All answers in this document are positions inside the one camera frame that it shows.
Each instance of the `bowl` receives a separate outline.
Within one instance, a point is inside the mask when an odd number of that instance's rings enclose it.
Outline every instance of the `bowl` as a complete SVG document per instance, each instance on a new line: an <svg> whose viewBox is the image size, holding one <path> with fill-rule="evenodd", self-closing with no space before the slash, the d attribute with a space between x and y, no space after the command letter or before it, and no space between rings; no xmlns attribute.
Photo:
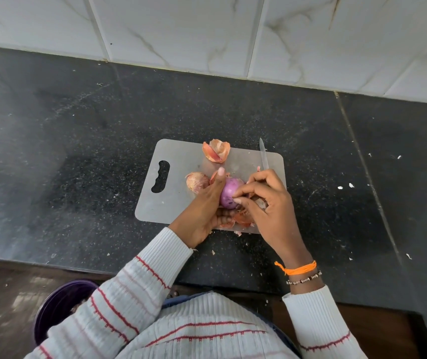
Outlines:
<svg viewBox="0 0 427 359"><path fill-rule="evenodd" d="M71 309L82 300L87 300L98 287L92 281L76 279L51 293L37 310L34 319L33 336L36 346L47 339L50 327L71 315Z"/></svg>

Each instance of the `cutting board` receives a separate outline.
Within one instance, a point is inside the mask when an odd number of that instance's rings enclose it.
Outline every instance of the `cutting board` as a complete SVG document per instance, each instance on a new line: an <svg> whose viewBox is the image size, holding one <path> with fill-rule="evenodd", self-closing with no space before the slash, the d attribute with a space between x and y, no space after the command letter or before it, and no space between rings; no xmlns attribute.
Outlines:
<svg viewBox="0 0 427 359"><path fill-rule="evenodd" d="M267 152L267 159L270 168L275 170L286 186L283 157L274 152ZM169 163L169 173L164 189L154 193L151 189L156 183L161 161ZM185 176L193 171L200 171L210 177L221 166L230 172L231 176L247 181L248 177L257 171L257 166L262 167L260 151L233 147L227 161L216 164L205 157L202 144L167 139L158 141L140 192L136 218L144 222L172 223L195 198L195 194L187 187ZM258 233L256 226L243 228L238 224L225 230Z"/></svg>

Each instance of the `wall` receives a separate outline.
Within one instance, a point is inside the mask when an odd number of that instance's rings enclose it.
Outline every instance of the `wall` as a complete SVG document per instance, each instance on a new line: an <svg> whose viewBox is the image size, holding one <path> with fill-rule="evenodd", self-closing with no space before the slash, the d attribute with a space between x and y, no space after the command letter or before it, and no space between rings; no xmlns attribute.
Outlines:
<svg viewBox="0 0 427 359"><path fill-rule="evenodd" d="M427 0L0 0L0 46L427 102Z"/></svg>

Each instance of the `knife blade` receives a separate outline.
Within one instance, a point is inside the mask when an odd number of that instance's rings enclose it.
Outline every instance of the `knife blade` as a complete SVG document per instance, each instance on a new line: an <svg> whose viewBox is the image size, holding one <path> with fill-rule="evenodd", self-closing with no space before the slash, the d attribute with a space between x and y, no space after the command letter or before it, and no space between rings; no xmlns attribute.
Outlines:
<svg viewBox="0 0 427 359"><path fill-rule="evenodd" d="M263 169L267 170L269 168L269 162L267 161L267 151L265 151L265 145L263 144L263 140L261 138L258 144L260 145L260 155L262 156Z"/></svg>

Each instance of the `wooden floor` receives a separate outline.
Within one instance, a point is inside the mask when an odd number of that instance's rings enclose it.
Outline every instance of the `wooden floor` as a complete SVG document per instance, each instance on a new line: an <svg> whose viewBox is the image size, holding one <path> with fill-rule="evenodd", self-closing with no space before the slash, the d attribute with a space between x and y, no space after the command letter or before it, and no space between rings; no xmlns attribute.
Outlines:
<svg viewBox="0 0 427 359"><path fill-rule="evenodd" d="M32 324L37 309L56 287L86 278L98 283L107 275L0 262L0 358L23 358L34 348ZM174 286L172 294L210 290ZM287 309L279 296L215 290L273 321L297 343ZM368 358L427 358L427 330L411 313L338 305L343 318Z"/></svg>

